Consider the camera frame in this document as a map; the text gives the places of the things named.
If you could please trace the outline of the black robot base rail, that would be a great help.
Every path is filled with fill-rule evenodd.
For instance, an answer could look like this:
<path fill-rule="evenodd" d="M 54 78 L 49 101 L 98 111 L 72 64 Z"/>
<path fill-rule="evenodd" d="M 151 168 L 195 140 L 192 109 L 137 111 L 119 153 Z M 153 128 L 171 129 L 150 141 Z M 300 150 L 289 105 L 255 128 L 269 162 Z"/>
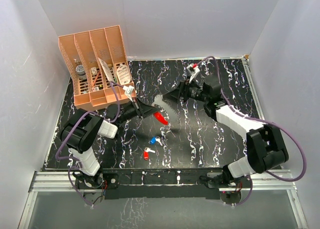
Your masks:
<path fill-rule="evenodd" d="M 95 176 L 72 174 L 77 189 L 99 190 L 101 198 L 205 198 L 238 204 L 241 191 L 251 190 L 247 176 L 233 178 L 221 168 L 100 169 Z"/>

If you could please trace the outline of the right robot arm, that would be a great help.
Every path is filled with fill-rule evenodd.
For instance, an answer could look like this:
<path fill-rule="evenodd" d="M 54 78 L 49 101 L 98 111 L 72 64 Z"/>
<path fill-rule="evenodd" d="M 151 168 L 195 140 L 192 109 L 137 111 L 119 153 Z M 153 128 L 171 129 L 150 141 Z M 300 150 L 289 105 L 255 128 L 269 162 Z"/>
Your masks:
<path fill-rule="evenodd" d="M 289 159 L 280 129 L 266 122 L 250 120 L 229 106 L 218 81 L 204 81 L 202 85 L 198 85 L 187 79 L 163 98 L 172 102 L 188 99 L 203 102 L 204 111 L 210 118 L 229 127 L 246 142 L 246 156 L 225 165 L 220 175 L 201 176 L 204 183 L 233 188 L 240 183 L 241 178 L 264 173 Z"/>

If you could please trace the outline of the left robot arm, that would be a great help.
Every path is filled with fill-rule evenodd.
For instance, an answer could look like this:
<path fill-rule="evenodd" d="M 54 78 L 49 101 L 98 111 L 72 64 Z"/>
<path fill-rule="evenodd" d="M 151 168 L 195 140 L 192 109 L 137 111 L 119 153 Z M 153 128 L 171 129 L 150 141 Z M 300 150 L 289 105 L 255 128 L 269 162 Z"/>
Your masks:
<path fill-rule="evenodd" d="M 160 110 L 134 99 L 125 104 L 113 104 L 107 118 L 93 111 L 78 109 L 59 133 L 61 147 L 67 146 L 76 161 L 78 173 L 73 176 L 86 186 L 97 189 L 103 184 L 103 172 L 95 156 L 93 144 L 97 136 L 114 139 L 121 124 L 135 117 L 144 119 Z"/>

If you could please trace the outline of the silver key with blue tag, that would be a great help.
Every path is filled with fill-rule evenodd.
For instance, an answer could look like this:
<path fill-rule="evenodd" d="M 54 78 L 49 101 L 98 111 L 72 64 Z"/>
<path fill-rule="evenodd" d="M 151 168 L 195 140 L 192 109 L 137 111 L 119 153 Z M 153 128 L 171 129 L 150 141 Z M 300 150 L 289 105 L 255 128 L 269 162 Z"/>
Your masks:
<path fill-rule="evenodd" d="M 161 138 L 159 137 L 159 136 L 154 136 L 154 137 L 152 137 L 151 139 L 150 139 L 150 141 L 149 141 L 149 144 L 150 145 L 155 145 L 155 144 L 159 144 L 159 145 L 163 145 L 163 143 L 162 143 L 162 140 L 161 140 Z"/>

